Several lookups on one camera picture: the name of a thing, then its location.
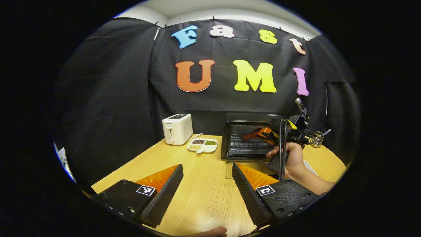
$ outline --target beans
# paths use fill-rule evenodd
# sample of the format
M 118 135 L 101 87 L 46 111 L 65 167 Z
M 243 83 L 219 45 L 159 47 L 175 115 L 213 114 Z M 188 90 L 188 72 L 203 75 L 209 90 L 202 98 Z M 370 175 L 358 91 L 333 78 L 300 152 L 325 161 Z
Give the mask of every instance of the beans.
M 193 144 L 203 144 L 203 142 L 204 142 L 205 140 L 203 140 L 203 139 L 196 139 L 196 140 L 194 140 L 192 143 Z
M 216 141 L 209 141 L 209 140 L 207 140 L 205 142 L 205 145 L 216 145 Z
M 192 149 L 192 150 L 200 150 L 201 147 L 202 147 L 201 145 L 190 145 L 189 146 L 189 149 Z

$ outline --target toaster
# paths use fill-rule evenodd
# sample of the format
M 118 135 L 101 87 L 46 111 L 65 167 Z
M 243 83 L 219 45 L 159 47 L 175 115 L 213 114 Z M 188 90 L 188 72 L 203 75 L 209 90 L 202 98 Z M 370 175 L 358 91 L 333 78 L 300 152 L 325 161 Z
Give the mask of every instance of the toaster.
M 165 142 L 183 145 L 193 134 L 192 115 L 179 113 L 162 120 Z

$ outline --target white ceiling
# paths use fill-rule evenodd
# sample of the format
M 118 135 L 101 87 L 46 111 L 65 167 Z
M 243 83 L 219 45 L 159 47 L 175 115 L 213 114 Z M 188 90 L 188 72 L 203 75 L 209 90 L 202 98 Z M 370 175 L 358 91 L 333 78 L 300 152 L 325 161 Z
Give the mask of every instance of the white ceiling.
M 279 5 L 266 0 L 149 0 L 138 4 L 151 8 L 167 18 L 173 18 L 186 13 L 214 9 L 214 8 L 237 8 L 265 13 L 292 22 L 302 28 L 319 34 L 319 31 L 311 24 Z

